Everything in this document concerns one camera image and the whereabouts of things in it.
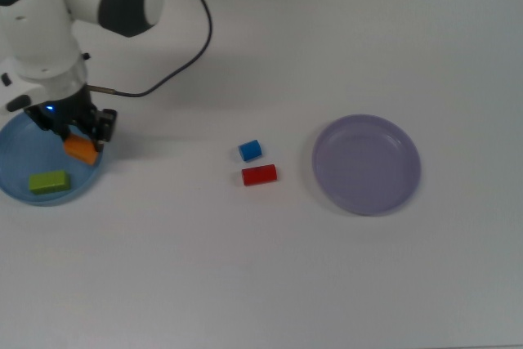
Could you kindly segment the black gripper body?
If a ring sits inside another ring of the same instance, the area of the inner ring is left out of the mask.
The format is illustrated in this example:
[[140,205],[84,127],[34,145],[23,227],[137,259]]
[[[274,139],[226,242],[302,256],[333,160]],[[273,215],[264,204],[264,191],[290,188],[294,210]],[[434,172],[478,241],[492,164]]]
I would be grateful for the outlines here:
[[46,101],[24,109],[25,114],[38,126],[44,119],[67,123],[75,126],[80,132],[91,137],[91,129],[96,114],[92,104],[91,93],[86,86],[65,99]]

